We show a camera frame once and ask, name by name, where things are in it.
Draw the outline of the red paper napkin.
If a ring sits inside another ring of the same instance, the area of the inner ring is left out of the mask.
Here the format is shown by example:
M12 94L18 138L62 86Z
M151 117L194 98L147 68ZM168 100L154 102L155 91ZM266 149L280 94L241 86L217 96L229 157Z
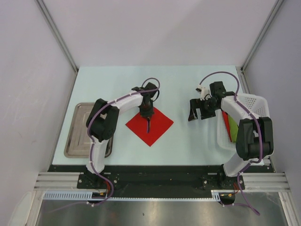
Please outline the red paper napkin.
M147 133L147 119L137 113L126 126L144 143L151 147L172 125L173 121L165 116L159 109L154 108L150 119L150 132Z

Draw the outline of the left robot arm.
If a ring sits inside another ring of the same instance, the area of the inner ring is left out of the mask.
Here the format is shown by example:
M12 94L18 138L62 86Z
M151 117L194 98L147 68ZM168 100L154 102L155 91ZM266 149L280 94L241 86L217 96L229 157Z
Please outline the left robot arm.
M128 94L112 101L100 98L95 102L86 122L87 134L92 142L87 164L87 170L91 173L87 182L93 188L103 185L104 177L99 173L104 170L107 144L116 131L119 116L138 107L140 116L147 121L147 132L149 132L150 121L154 115L152 98L159 95L159 88L159 85L149 82L145 87L134 87Z

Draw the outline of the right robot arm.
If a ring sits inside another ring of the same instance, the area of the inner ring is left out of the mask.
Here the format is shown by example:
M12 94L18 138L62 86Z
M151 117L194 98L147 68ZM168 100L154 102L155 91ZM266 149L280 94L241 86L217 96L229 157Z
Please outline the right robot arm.
M209 88L198 85L199 98L190 100L188 120L208 119L216 116L216 111L227 113L237 124L238 134L235 142L235 154L222 165L222 174L217 177L217 184L228 189L234 178L251 163L273 154L273 126L269 113L264 116L256 113L247 104L251 101L263 101L263 108L268 110L267 101L256 95L226 91L223 82L213 82Z

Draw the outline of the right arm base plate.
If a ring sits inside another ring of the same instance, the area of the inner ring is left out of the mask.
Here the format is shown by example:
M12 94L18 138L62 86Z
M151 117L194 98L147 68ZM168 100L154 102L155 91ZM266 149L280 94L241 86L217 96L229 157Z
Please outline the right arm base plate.
M202 182L204 190L234 190L235 188L245 189L245 184L242 175L238 173L233 177L228 177L223 174L207 174L199 178Z

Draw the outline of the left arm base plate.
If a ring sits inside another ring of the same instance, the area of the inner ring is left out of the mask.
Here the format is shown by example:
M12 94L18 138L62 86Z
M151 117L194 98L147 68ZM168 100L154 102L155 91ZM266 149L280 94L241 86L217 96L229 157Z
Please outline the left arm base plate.
M119 182L119 174L105 172L101 174L113 183L114 189L119 190L121 183ZM96 174L80 174L78 177L78 189L105 189L107 187L106 181Z

